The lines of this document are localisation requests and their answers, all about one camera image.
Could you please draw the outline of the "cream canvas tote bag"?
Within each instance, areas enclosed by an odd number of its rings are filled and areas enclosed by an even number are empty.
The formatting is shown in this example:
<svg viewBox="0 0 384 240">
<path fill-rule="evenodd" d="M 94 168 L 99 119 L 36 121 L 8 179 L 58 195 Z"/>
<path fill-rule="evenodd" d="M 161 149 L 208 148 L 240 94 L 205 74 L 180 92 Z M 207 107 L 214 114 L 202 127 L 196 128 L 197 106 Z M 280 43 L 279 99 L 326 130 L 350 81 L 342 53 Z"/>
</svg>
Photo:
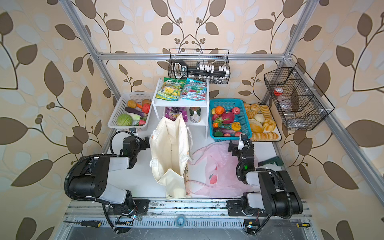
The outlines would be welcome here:
<svg viewBox="0 0 384 240">
<path fill-rule="evenodd" d="M 180 115 L 162 118 L 150 137 L 153 176 L 166 189 L 167 199 L 187 197 L 185 171 L 191 159 L 192 133 Z"/>
</svg>

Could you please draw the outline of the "purple grape candy bag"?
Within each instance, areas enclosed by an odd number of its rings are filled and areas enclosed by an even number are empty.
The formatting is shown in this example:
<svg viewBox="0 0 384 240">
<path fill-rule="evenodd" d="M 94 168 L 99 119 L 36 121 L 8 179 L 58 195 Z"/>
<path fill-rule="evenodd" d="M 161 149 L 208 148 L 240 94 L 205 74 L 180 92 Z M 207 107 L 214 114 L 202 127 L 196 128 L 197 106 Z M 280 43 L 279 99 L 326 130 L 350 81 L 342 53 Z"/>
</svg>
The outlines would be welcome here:
<svg viewBox="0 0 384 240">
<path fill-rule="evenodd" d="M 185 107 L 165 107 L 165 118 L 175 121 L 179 115 L 185 122 L 188 121 L 188 114 Z"/>
</svg>

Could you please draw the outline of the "green white drink can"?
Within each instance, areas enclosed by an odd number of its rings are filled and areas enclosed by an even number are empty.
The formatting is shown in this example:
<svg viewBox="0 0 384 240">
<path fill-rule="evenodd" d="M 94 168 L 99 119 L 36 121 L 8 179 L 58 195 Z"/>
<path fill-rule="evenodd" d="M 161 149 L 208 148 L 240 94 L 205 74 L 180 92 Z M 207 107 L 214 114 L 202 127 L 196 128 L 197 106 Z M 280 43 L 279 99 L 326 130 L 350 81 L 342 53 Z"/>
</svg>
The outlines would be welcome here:
<svg viewBox="0 0 384 240">
<path fill-rule="evenodd" d="M 191 122 L 197 124 L 201 121 L 201 108 L 200 107 L 190 107 L 190 118 Z"/>
</svg>

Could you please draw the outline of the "teal red snack bag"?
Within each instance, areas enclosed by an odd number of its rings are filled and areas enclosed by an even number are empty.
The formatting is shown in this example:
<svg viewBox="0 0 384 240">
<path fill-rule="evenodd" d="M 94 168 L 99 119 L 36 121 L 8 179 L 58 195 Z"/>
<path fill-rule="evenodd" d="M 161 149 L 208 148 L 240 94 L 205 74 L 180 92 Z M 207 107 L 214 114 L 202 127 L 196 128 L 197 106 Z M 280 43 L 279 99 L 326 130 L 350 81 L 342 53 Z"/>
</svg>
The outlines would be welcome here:
<svg viewBox="0 0 384 240">
<path fill-rule="evenodd" d="M 207 83 L 193 79 L 187 79 L 187 84 L 184 86 L 181 99 L 192 101 L 205 101 L 207 94 Z"/>
</svg>

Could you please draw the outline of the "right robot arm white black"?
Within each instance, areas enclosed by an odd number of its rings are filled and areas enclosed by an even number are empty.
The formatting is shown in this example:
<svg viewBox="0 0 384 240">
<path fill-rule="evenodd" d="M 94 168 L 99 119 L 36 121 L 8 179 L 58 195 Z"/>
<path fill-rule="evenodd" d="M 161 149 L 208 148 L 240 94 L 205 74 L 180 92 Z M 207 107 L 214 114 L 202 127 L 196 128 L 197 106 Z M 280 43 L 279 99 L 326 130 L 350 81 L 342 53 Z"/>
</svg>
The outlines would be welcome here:
<svg viewBox="0 0 384 240">
<path fill-rule="evenodd" d="M 245 135 L 238 141 L 230 141 L 228 152 L 238 158 L 237 179 L 245 185 L 259 187 L 258 192 L 244 192 L 239 201 L 227 201 L 226 207 L 231 217 L 247 216 L 259 219 L 266 214 L 261 223 L 245 223 L 245 233 L 257 235 L 271 217 L 288 220 L 304 211 L 303 202 L 287 171 L 274 171 L 255 166 L 254 144 Z"/>
</svg>

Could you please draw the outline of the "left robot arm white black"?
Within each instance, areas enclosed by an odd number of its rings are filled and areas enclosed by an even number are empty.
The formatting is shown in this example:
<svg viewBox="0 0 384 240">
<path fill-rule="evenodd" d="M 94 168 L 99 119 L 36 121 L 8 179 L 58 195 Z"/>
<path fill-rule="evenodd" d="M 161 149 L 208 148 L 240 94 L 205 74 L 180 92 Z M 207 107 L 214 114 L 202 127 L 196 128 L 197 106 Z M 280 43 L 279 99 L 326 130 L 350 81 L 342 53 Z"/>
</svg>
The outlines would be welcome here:
<svg viewBox="0 0 384 240">
<path fill-rule="evenodd" d="M 140 215 L 149 210 L 150 200 L 134 200 L 129 190 L 109 183 L 110 173 L 134 167 L 140 151 L 150 148 L 149 137 L 143 139 L 126 132 L 119 154 L 94 154 L 81 157 L 69 170 L 64 181 L 67 197 L 75 201 L 96 202 L 102 205 L 108 225 L 115 234 L 129 231 Z"/>
</svg>

